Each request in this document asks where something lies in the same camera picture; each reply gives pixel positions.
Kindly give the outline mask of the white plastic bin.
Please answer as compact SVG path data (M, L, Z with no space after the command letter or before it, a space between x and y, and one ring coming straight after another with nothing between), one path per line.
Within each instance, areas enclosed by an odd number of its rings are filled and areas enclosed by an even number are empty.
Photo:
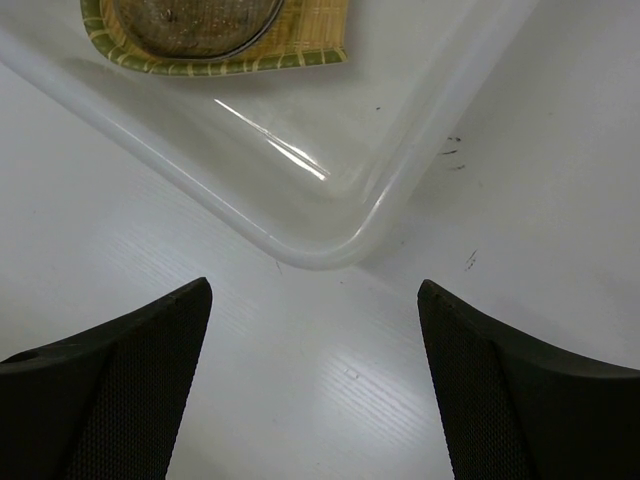
M366 256L508 45L531 1L347 1L347 60L219 77L121 68L82 1L5 1L1 60L289 265Z

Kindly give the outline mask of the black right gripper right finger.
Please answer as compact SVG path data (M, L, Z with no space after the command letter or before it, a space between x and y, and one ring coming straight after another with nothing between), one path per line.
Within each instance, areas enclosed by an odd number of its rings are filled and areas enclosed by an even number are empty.
M417 305L455 478L638 478L638 370L539 340L431 280Z

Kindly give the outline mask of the clear glass plate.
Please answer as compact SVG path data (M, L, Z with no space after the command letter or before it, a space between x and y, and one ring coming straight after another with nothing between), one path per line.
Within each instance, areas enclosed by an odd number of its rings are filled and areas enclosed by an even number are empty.
M221 60L261 39L282 1L114 1L121 28L145 52L178 60Z

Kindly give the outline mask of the woven bamboo tray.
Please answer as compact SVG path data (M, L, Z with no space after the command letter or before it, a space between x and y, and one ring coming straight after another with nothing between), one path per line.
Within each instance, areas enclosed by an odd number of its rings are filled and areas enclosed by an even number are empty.
M124 32L112 1L82 1L80 11L93 46L121 68L169 77L219 77L346 61L348 5L339 0L286 1L265 37L218 61L162 59L144 52Z

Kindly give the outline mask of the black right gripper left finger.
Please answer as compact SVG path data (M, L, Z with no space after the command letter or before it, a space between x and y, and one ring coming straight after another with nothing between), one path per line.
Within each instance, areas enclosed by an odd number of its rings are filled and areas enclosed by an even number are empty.
M198 278L3 360L2 478L165 478L211 307Z

